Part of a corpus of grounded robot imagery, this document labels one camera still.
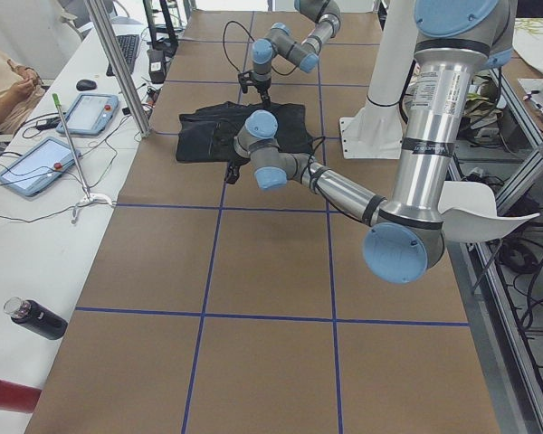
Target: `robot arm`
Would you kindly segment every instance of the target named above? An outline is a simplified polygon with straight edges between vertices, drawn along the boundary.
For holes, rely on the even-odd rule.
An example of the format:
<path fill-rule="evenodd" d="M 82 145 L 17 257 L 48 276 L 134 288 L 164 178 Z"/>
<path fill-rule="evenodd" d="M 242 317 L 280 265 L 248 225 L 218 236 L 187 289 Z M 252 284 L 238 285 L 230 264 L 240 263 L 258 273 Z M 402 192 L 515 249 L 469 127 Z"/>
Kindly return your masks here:
<path fill-rule="evenodd" d="M 253 68 L 239 74 L 243 93 L 254 86 L 262 97 L 263 107 L 270 106 L 268 89 L 272 84 L 272 62 L 280 55 L 302 71 L 312 71 L 319 62 L 319 52 L 340 29 L 340 10 L 334 0 L 295 0 L 296 9 L 316 23 L 314 30 L 299 43 L 291 37 L 285 24 L 276 23 L 270 31 L 253 43 Z"/>
<path fill-rule="evenodd" d="M 472 75 L 509 59 L 515 11 L 516 0 L 416 2 L 420 34 L 414 56 L 421 72 L 389 200 L 309 156 L 281 154 L 273 138 L 275 118 L 263 110 L 246 121 L 235 150 L 251 158 L 263 190 L 295 180 L 373 226 L 364 256 L 379 277 L 395 283 L 416 280 L 444 252 L 438 203 Z"/>

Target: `blue joint cap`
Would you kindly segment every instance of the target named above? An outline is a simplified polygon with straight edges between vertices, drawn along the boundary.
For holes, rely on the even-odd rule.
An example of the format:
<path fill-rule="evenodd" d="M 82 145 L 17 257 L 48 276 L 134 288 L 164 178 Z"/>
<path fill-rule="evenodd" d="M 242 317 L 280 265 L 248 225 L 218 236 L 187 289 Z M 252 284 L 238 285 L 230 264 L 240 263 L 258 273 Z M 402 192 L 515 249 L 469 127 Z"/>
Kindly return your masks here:
<path fill-rule="evenodd" d="M 290 30 L 290 27 L 288 27 L 286 24 L 284 23 L 276 23 L 274 24 L 272 27 L 272 29 L 280 29 L 280 30 L 283 30 L 288 36 L 290 36 L 291 34 L 291 30 Z"/>
<path fill-rule="evenodd" d="M 258 39 L 252 46 L 253 62 L 263 65 L 273 58 L 272 43 L 267 39 Z"/>
<path fill-rule="evenodd" d="M 509 48 L 503 52 L 497 52 L 493 54 L 482 67 L 483 70 L 490 70 L 491 68 L 499 68 L 509 63 L 510 58 L 513 55 L 513 49 Z"/>
<path fill-rule="evenodd" d="M 279 167 L 266 166 L 260 167 L 255 171 L 255 180 L 260 188 L 266 192 L 282 188 L 288 183 L 288 176 Z"/>
<path fill-rule="evenodd" d="M 426 271 L 428 258 L 423 242 L 405 226 L 375 225 L 364 239 L 364 260 L 372 272 L 392 283 L 409 283 Z"/>
<path fill-rule="evenodd" d="M 278 130 L 278 121 L 269 111 L 256 110 L 245 121 L 245 129 L 257 138 L 273 138 Z"/>
<path fill-rule="evenodd" d="M 450 38 L 471 30 L 493 11 L 499 0 L 416 0 L 416 27 L 431 38 Z"/>
<path fill-rule="evenodd" d="M 315 52 L 311 52 L 306 57 L 303 58 L 303 60 L 300 62 L 300 69 L 304 72 L 310 72 L 314 68 L 316 68 L 316 65 L 319 62 L 319 57 Z"/>

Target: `tablet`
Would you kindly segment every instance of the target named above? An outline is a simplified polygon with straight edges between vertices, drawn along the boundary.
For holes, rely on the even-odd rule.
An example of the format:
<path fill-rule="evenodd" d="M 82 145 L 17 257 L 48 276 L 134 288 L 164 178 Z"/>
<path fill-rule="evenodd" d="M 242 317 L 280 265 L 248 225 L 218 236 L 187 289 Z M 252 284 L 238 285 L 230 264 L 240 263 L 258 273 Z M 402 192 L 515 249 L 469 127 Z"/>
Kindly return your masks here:
<path fill-rule="evenodd" d="M 66 125 L 71 134 L 97 136 L 105 129 L 119 107 L 116 95 L 82 93 L 66 110 Z M 64 134 L 62 124 L 56 132 Z"/>
<path fill-rule="evenodd" d="M 69 146 L 57 138 L 47 137 L 0 172 L 0 182 L 15 193 L 31 197 L 52 184 L 72 165 L 74 159 Z"/>

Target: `touchscreen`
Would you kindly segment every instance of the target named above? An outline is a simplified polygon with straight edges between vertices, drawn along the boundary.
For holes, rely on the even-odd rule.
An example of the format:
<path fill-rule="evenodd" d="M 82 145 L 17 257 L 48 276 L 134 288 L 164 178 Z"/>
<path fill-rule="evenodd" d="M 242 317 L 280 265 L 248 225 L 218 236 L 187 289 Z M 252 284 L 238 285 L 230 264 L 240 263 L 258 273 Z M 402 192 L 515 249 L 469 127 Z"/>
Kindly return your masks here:
<path fill-rule="evenodd" d="M 71 116 L 67 119 L 68 128 L 74 130 L 92 130 L 108 100 L 108 97 L 95 95 L 82 96 L 72 110 Z"/>
<path fill-rule="evenodd" d="M 16 183 L 26 189 L 42 175 L 52 172 L 55 163 L 60 163 L 69 156 L 71 150 L 57 142 L 48 140 L 29 155 L 21 157 L 2 177 L 5 182 Z"/>

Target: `white desk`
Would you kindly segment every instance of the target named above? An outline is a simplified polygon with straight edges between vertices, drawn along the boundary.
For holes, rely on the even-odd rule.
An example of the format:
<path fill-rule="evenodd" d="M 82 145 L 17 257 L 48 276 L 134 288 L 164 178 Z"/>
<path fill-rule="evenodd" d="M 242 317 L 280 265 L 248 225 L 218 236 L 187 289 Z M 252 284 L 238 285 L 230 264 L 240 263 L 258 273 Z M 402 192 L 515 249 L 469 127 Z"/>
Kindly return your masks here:
<path fill-rule="evenodd" d="M 117 34 L 140 34 L 142 30 L 142 26 L 115 26 Z M 146 49 L 147 46 L 142 43 L 132 75 L 136 87 L 144 82 L 142 77 L 148 77 Z M 102 135 L 74 141 L 84 154 L 89 143 L 99 141 L 119 124 L 123 118 L 120 109 L 126 107 L 124 98 L 119 94 L 117 80 L 105 75 L 107 65 L 99 38 L 92 31 L 49 88 L 31 118 L 56 111 L 53 93 L 57 93 L 63 107 L 68 108 L 79 93 L 75 84 L 80 79 L 95 80 L 98 88 L 94 92 L 118 94 L 119 111 Z M 139 91 L 141 97 L 144 89 Z M 135 122 L 129 119 L 110 138 L 118 156 L 93 192 L 105 193 L 111 199 L 117 199 L 137 151 L 137 135 Z M 44 131 L 34 139 L 24 139 L 19 133 L 8 150 L 23 153 L 48 136 L 60 137 L 54 130 Z M 103 144 L 81 160 L 90 184 L 99 179 L 113 154 Z M 5 165 L 11 162 L 5 156 L 0 161 Z M 71 173 L 76 174 L 75 167 Z M 68 175 L 31 200 L 0 186 L 0 215 L 30 220 L 74 205 L 83 195 L 80 183 Z M 31 298 L 70 319 L 111 215 L 112 209 L 108 205 L 93 205 L 81 210 L 76 225 L 71 224 L 70 211 L 30 224 L 0 219 L 0 379 L 43 387 L 61 341 L 46 340 L 13 324 L 2 312 L 2 306 L 13 296 Z M 20 434 L 24 432 L 29 419 L 30 415 L 0 411 L 0 433 Z"/>

